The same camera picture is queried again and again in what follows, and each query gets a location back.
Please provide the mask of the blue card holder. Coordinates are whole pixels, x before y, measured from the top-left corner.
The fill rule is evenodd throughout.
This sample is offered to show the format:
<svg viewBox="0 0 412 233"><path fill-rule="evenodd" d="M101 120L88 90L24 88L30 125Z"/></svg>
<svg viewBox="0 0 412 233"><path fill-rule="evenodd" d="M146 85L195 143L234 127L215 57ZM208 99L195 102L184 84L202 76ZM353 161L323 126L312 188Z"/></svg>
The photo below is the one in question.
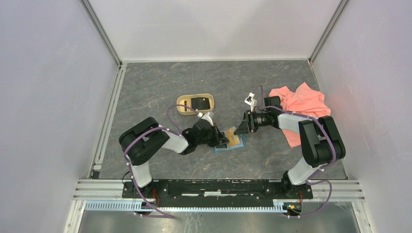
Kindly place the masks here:
<svg viewBox="0 0 412 233"><path fill-rule="evenodd" d="M228 143L213 147L214 152L223 152L236 149L242 149L246 146L245 136L234 134L236 127L232 127L221 131L221 133L229 140Z"/></svg>

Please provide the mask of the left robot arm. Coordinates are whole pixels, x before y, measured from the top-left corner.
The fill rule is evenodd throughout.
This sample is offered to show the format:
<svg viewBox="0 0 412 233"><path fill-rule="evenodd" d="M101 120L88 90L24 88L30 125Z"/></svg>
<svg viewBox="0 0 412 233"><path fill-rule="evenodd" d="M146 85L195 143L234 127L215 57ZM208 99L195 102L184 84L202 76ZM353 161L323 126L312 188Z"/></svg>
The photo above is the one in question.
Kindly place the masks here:
<svg viewBox="0 0 412 233"><path fill-rule="evenodd" d="M178 133L160 125L153 117L148 117L119 137L135 185L134 191L141 198L150 196L153 191L149 160L161 148L186 155L194 152L199 145L213 148L228 143L229 139L219 131L217 125L205 118Z"/></svg>

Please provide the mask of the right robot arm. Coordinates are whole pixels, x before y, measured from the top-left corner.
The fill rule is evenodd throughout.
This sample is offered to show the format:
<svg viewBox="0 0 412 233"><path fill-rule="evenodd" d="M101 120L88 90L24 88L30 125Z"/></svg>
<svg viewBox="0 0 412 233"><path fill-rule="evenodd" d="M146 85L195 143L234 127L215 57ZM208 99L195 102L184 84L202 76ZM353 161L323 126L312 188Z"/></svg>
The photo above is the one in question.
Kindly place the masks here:
<svg viewBox="0 0 412 233"><path fill-rule="evenodd" d="M264 107L258 112L255 106L246 111L235 135L255 133L260 127L271 126L298 134L302 158L281 179L281 193L295 197L307 187L311 178L326 167L345 157L343 140L331 116L315 118L281 107L279 96L264 98Z"/></svg>

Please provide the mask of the orange VIP card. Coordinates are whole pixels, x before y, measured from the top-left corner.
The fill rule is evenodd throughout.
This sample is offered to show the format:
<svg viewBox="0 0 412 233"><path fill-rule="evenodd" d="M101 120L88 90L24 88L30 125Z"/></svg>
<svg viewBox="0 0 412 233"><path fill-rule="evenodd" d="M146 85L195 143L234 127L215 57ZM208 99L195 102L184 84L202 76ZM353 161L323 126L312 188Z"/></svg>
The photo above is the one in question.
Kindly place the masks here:
<svg viewBox="0 0 412 233"><path fill-rule="evenodd" d="M236 127L231 127L225 130L225 135L229 139L229 147L233 148L239 146L241 144L240 137L238 135L234 135Z"/></svg>

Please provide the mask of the beige card tray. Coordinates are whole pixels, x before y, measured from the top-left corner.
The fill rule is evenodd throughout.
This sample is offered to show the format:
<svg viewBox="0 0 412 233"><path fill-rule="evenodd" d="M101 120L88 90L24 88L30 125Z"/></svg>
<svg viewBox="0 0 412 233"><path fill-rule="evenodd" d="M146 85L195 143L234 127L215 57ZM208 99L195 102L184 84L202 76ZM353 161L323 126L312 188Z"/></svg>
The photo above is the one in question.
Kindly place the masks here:
<svg viewBox="0 0 412 233"><path fill-rule="evenodd" d="M197 112L205 114L211 112L214 109L215 101L211 94L192 94L192 95L182 95L177 98L176 104L185 105L177 106L178 113L182 116L191 116L195 113L191 110L194 109Z"/></svg>

